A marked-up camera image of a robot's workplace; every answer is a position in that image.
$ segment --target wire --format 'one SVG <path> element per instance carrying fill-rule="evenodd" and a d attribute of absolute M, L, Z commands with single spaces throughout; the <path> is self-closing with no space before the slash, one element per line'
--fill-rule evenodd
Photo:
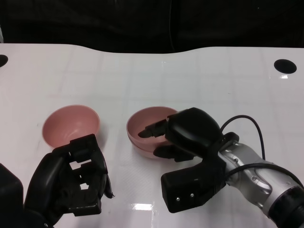
<path fill-rule="evenodd" d="M 263 136 L 262 136 L 262 132 L 260 127 L 258 126 L 257 122 L 250 116 L 248 115 L 237 115 L 235 117 L 232 117 L 231 119 L 227 120 L 223 126 L 220 128 L 221 132 L 223 132 L 224 128 L 231 123 L 232 121 L 236 120 L 236 119 L 240 119 L 240 118 L 245 118 L 245 119 L 249 119 L 253 122 L 253 124 L 256 126 L 257 132 L 258 132 L 258 136 L 260 137 L 260 141 L 261 141 L 261 149 L 262 149 L 262 158 L 263 160 L 265 160 L 265 148 L 264 148 L 264 140 L 263 140 Z"/>
<path fill-rule="evenodd" d="M 227 173 L 227 175 L 225 176 L 225 180 L 227 180 L 230 176 L 232 176 L 233 174 L 236 174 L 237 172 L 241 172 L 243 170 L 250 169 L 250 168 L 270 169 L 270 170 L 276 170 L 276 171 L 282 172 L 282 173 L 286 174 L 287 176 L 290 176 L 298 185 L 300 185 L 302 188 L 304 188 L 303 184 L 292 172 L 290 172 L 287 169 L 284 169 L 278 165 L 268 164 L 268 163 L 252 163 L 252 164 L 246 164 L 246 165 L 239 166 L 239 167 L 229 171 Z"/>

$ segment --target pink bowl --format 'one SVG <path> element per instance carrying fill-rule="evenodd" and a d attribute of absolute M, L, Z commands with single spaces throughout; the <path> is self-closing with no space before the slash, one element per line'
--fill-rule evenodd
<path fill-rule="evenodd" d="M 150 151 L 145 151 L 138 146 L 136 146 L 132 141 L 131 141 L 133 148 L 136 152 L 138 152 L 141 156 L 146 157 L 146 158 L 151 158 L 151 159 L 160 159 L 159 157 L 154 156 L 153 152 Z"/>
<path fill-rule="evenodd" d="M 70 105 L 53 112 L 42 127 L 42 136 L 53 147 L 67 145 L 71 140 L 89 134 L 97 134 L 100 120 L 98 114 L 83 105 Z"/>
<path fill-rule="evenodd" d="M 170 144 L 165 136 L 141 138 L 138 133 L 145 129 L 146 126 L 166 119 L 169 115 L 177 111 L 167 107 L 150 107 L 136 112 L 127 123 L 127 132 L 131 142 L 144 151 L 153 152 L 160 145 Z"/>

